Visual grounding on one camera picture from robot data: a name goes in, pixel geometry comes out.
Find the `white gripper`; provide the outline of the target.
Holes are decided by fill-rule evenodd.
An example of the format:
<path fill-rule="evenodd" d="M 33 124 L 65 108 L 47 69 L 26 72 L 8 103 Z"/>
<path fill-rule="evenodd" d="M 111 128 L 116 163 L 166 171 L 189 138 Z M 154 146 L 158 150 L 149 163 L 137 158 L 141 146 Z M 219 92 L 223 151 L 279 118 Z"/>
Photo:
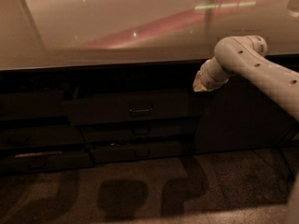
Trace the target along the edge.
<path fill-rule="evenodd" d="M 214 91 L 229 80 L 226 72 L 216 59 L 207 60 L 197 72 L 192 88 L 195 92 Z"/>

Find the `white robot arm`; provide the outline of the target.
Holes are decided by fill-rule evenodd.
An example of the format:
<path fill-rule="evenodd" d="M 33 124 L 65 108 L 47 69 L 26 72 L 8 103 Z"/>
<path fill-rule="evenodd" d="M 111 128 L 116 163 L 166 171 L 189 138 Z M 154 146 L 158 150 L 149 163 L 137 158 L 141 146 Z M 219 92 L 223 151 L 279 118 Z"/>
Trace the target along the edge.
<path fill-rule="evenodd" d="M 298 131 L 299 74 L 265 59 L 257 35 L 220 40 L 192 87 L 211 95 L 195 135 L 197 152 L 279 147 Z"/>

